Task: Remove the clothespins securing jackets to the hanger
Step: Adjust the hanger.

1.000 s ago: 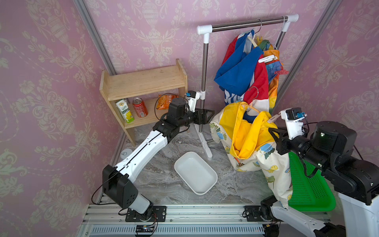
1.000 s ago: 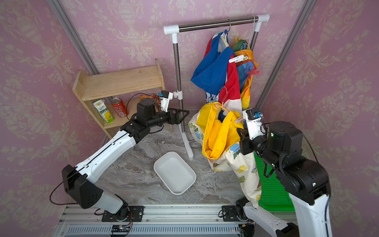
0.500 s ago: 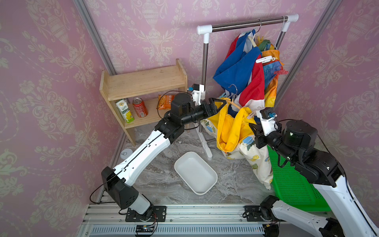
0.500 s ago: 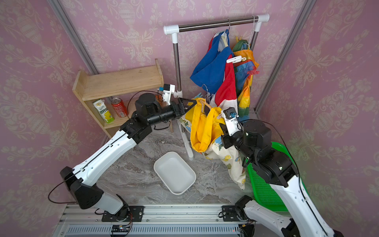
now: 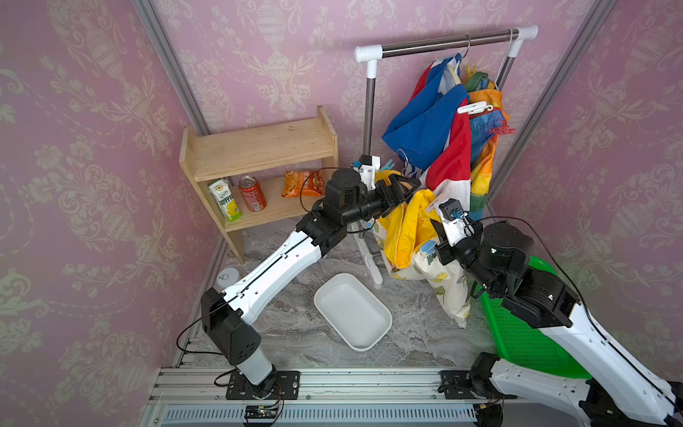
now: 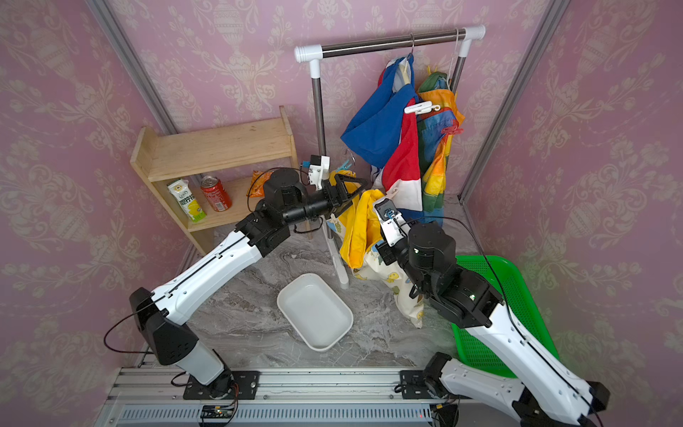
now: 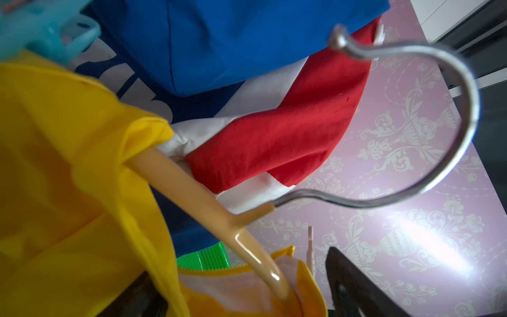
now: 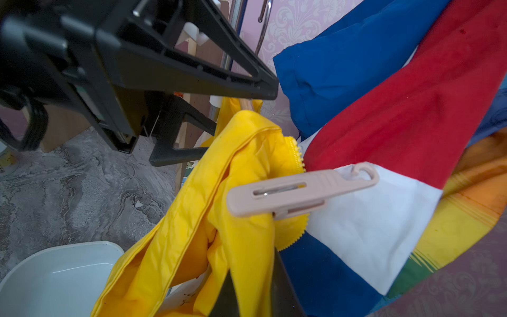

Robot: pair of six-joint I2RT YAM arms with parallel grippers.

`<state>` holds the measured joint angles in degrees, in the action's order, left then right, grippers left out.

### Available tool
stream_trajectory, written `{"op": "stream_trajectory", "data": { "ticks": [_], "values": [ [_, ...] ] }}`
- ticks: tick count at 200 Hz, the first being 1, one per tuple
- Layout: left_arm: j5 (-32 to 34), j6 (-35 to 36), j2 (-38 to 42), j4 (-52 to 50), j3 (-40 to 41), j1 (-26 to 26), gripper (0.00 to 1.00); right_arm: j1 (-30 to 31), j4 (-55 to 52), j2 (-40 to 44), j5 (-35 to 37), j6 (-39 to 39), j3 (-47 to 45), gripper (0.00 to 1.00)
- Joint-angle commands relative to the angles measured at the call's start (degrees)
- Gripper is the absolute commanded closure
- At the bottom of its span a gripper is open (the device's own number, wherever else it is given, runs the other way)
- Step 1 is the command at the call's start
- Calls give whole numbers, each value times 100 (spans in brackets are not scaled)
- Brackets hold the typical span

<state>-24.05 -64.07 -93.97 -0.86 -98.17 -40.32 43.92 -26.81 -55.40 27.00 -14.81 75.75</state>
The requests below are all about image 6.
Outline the yellow dinosaur print jacket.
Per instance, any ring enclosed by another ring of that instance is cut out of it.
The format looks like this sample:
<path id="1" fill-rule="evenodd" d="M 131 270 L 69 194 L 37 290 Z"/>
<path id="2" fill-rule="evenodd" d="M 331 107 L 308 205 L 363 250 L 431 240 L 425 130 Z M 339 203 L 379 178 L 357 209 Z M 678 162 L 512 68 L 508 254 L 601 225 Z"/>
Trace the yellow dinosaur print jacket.
<path id="1" fill-rule="evenodd" d="M 375 245 L 383 241 L 380 222 L 374 204 L 383 196 L 380 190 L 366 190 L 343 215 L 332 216 L 327 226 L 342 241 L 339 254 L 344 264 L 359 280 L 381 281 L 393 293 L 401 314 L 414 327 L 423 326 L 423 297 L 412 297 L 413 283 L 396 263 L 387 266 L 380 259 Z"/>

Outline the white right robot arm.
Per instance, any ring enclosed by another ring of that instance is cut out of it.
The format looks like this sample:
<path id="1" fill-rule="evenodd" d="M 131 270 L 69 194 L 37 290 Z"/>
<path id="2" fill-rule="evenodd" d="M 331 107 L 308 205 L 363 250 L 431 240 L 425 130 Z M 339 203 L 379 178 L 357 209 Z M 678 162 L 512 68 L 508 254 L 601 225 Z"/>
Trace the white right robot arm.
<path id="1" fill-rule="evenodd" d="M 382 259 L 400 267 L 416 293 L 439 315 L 494 352 L 512 378 L 465 366 L 437 353 L 424 370 L 431 393 L 461 395 L 510 416 L 522 426 L 599 426 L 611 393 L 557 360 L 518 320 L 501 291 L 462 267 L 455 240 L 435 222 L 381 223 Z"/>

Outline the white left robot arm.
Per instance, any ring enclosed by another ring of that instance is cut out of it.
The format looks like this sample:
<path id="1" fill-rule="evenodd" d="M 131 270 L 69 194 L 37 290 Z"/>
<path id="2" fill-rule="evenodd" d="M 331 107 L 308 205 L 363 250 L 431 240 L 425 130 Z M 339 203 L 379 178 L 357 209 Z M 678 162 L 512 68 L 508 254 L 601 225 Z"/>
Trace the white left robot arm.
<path id="1" fill-rule="evenodd" d="M 307 191 L 298 172 L 277 169 L 263 185 L 263 199 L 222 243 L 175 279 L 152 291 L 139 288 L 130 296 L 137 328 L 158 362 L 178 366 L 214 391 L 230 391 L 234 381 L 227 364 L 187 324 L 194 312 L 287 240 L 291 227 L 340 215 L 371 186 L 367 179 L 339 174 Z"/>

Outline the blue clothespin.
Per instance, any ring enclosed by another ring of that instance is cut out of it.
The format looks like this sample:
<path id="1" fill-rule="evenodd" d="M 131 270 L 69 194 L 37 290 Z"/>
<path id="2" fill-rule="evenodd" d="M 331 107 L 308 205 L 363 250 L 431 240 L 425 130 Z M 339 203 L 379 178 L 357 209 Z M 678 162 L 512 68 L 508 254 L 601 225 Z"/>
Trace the blue clothespin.
<path id="1" fill-rule="evenodd" d="M 354 165 L 355 161 L 353 159 L 347 159 L 340 167 L 336 169 L 335 173 L 346 176 L 354 176 L 355 173 L 352 170 Z"/>

